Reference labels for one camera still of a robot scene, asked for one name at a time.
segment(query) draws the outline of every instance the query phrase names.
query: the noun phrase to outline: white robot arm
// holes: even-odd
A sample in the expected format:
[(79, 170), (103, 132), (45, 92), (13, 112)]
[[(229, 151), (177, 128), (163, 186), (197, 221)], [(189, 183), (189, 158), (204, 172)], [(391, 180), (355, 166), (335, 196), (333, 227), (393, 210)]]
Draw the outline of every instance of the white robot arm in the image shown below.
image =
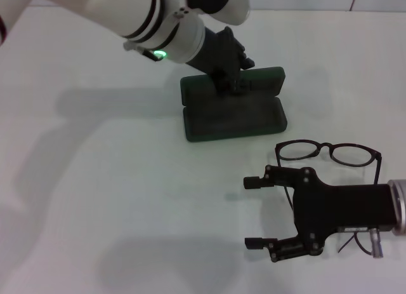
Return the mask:
[[(1, 43), (30, 1), (0, 0)], [(227, 76), (228, 80), (238, 79), (232, 77), (238, 76), (235, 63), (237, 72), (254, 66), (231, 29), (215, 34), (199, 18), (199, 14), (207, 13), (219, 21), (239, 25), (249, 14), (249, 0), (50, 1), (110, 29), (128, 40), (125, 49), (154, 61), (167, 57), (206, 74)], [(231, 46), (234, 50), (224, 50)]]

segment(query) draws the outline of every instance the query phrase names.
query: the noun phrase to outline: eyeglass temple arm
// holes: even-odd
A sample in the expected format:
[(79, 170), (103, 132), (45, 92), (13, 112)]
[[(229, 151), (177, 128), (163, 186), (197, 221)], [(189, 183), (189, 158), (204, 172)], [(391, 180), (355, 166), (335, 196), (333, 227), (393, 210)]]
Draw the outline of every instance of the eyeglass temple arm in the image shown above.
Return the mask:
[(379, 155), (379, 157), (377, 157), (376, 160), (377, 160), (377, 163), (376, 163), (374, 184), (378, 184), (378, 181), (379, 181), (379, 174), (381, 172), (382, 157)]
[(244, 179), (246, 189), (286, 186), (294, 188), (293, 212), (298, 235), (293, 238), (246, 238), (249, 250), (267, 248), (278, 262), (323, 252), (325, 240), (336, 232), (390, 231), (397, 224), (389, 185), (330, 186), (312, 168), (268, 165), (263, 178)]

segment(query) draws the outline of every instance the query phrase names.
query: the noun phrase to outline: black eyeglasses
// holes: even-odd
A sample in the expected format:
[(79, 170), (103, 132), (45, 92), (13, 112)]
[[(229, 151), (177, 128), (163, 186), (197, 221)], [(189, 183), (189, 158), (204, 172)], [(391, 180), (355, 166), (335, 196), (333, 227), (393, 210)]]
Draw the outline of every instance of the black eyeglasses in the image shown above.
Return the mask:
[[(323, 147), (329, 148), (330, 158), (333, 161), (349, 167), (365, 167), (372, 164), (376, 160), (377, 164), (374, 184), (376, 185), (378, 183), (379, 172), (381, 171), (382, 155), (378, 151), (363, 145), (357, 144), (332, 145), (330, 143), (320, 144), (313, 140), (291, 140), (276, 145), (275, 153), (277, 156), (278, 166), (282, 167), (280, 164), (281, 160), (299, 161), (301, 159), (317, 157), (320, 154), (320, 151), (322, 150)], [(293, 209), (292, 200), (287, 191), (287, 187), (284, 188), (289, 205)], [(364, 253), (371, 255), (371, 253), (368, 252), (361, 245), (360, 241), (358, 240), (356, 232), (350, 238), (350, 240), (344, 243), (344, 245), (339, 249), (338, 252), (340, 252), (348, 243), (350, 243), (353, 238), (355, 238), (357, 245), (361, 248), (361, 250)]]

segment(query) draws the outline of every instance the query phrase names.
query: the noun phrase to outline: eyeglass frame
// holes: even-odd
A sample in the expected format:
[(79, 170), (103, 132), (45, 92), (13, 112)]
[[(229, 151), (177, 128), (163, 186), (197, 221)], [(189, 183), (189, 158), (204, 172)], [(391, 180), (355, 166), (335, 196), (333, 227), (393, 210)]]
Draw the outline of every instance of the eyeglass frame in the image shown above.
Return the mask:
[[(286, 147), (286, 146), (288, 146), (288, 145), (291, 145), (291, 144), (298, 144), (298, 143), (313, 144), (313, 145), (315, 145), (315, 146), (317, 147), (317, 149), (316, 149), (315, 151), (313, 151), (311, 154), (308, 154), (307, 156), (297, 157), (297, 158), (295, 158), (295, 159), (288, 159), (288, 158), (283, 157), (283, 156), (280, 155), (280, 151), (281, 151), (284, 147)], [(332, 144), (330, 144), (330, 143), (322, 143), (322, 144), (321, 144), (321, 143), (315, 142), (314, 140), (290, 140), (290, 141), (287, 141), (287, 142), (279, 143), (279, 144), (277, 144), (277, 145), (275, 146), (275, 155), (276, 155), (276, 157), (277, 157), (278, 166), (279, 166), (279, 167), (282, 167), (282, 165), (280, 164), (280, 160), (283, 160), (283, 161), (300, 161), (300, 160), (302, 160), (302, 159), (308, 159), (308, 158), (311, 158), (311, 157), (317, 157), (317, 156), (320, 154), (320, 151), (322, 150), (322, 148), (325, 147), (325, 146), (329, 148), (330, 158), (331, 158), (334, 162), (336, 162), (336, 163), (338, 163), (338, 164), (341, 164), (341, 165), (344, 165), (344, 166), (356, 167), (356, 168), (357, 168), (357, 167), (365, 167), (365, 166), (368, 166), (368, 165), (372, 164), (372, 163), (376, 160), (376, 161), (377, 161), (377, 164), (376, 164), (374, 185), (377, 185), (377, 184), (378, 184), (379, 174), (380, 174), (380, 172), (381, 172), (382, 154), (381, 154), (380, 152), (374, 150), (374, 149), (368, 148), (368, 147), (363, 146), (363, 145), (358, 145), (358, 144), (348, 144), (348, 143), (346, 143), (346, 144), (336, 144), (336, 145), (332, 145)], [(371, 155), (371, 159), (370, 159), (368, 162), (364, 163), (364, 164), (349, 164), (349, 163), (342, 162), (342, 161), (336, 159), (336, 158), (333, 156), (334, 150), (336, 150), (337, 148), (340, 148), (340, 147), (356, 147), (356, 148), (360, 148), (360, 149), (366, 150), (366, 151), (369, 152), (369, 154)], [(288, 202), (289, 202), (289, 205), (291, 206), (291, 208), (292, 208), (292, 210), (293, 210), (292, 200), (291, 200), (291, 197), (290, 197), (290, 195), (289, 195), (289, 193), (288, 193), (288, 191), (287, 191), (287, 187), (284, 186), (284, 189), (285, 189), (285, 193), (286, 193), (286, 197), (287, 197), (287, 200), (288, 200)], [(345, 248), (346, 245), (347, 245), (348, 243), (350, 243), (350, 241), (351, 241), (352, 239), (355, 238), (355, 241), (357, 242), (357, 245), (360, 247), (360, 249), (361, 249), (364, 253), (366, 253), (367, 255), (372, 255), (371, 252), (367, 251), (367, 250), (362, 246), (362, 244), (361, 244), (360, 241), (358, 240), (357, 234), (358, 234), (358, 232), (355, 232), (354, 235), (353, 235), (347, 242), (345, 242), (345, 243), (343, 244), (343, 246), (339, 249), (338, 253), (339, 253), (343, 248)]]
[[(315, 151), (313, 151), (311, 154), (308, 154), (307, 156), (303, 156), (303, 157), (297, 157), (294, 159), (289, 159), (286, 157), (283, 157), (280, 155), (280, 151), (288, 146), (288, 145), (292, 145), (292, 144), (299, 144), (299, 143), (308, 143), (308, 144), (313, 144), (317, 147), (317, 149)], [(377, 161), (377, 165), (376, 165), (376, 171), (375, 171), (375, 179), (374, 179), (374, 185), (376, 185), (378, 183), (379, 180), (379, 174), (381, 171), (381, 164), (382, 164), (382, 154), (374, 149), (371, 149), (369, 147), (363, 146), (363, 145), (358, 145), (358, 144), (349, 144), (349, 143), (345, 143), (345, 144), (330, 144), (330, 143), (318, 143), (315, 142), (314, 140), (290, 140), (287, 142), (283, 142), (283, 143), (279, 143), (275, 146), (275, 154), (277, 157), (277, 161), (278, 161), (278, 166), (282, 167), (282, 165), (280, 164), (280, 161), (300, 161), (302, 159), (308, 159), (311, 157), (317, 157), (320, 154), (320, 151), (322, 150), (323, 147), (328, 147), (329, 148), (329, 154), (330, 154), (330, 158), (341, 165), (344, 166), (349, 166), (349, 167), (365, 167), (368, 166), (370, 164), (372, 164), (375, 160)], [(345, 163), (343, 161), (340, 161), (339, 159), (335, 158), (333, 156), (333, 152), (334, 150), (336, 150), (337, 148), (342, 148), (342, 147), (355, 147), (355, 148), (360, 148), (363, 149), (365, 151), (367, 151), (370, 155), (371, 158), (369, 161), (367, 161), (364, 164), (350, 164), (350, 163)]]

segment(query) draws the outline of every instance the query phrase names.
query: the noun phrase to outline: eyeglass lens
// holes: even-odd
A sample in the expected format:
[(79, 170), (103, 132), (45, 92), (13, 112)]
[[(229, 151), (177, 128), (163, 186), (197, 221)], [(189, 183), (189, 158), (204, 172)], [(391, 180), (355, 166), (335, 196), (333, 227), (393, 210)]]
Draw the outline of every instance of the eyeglass lens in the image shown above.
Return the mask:
[[(304, 159), (310, 155), (317, 153), (317, 146), (311, 143), (300, 142), (286, 145), (280, 150), (280, 157), (282, 159)], [(367, 150), (352, 147), (343, 146), (334, 149), (333, 157), (344, 163), (352, 165), (363, 165), (368, 163), (372, 155)]]

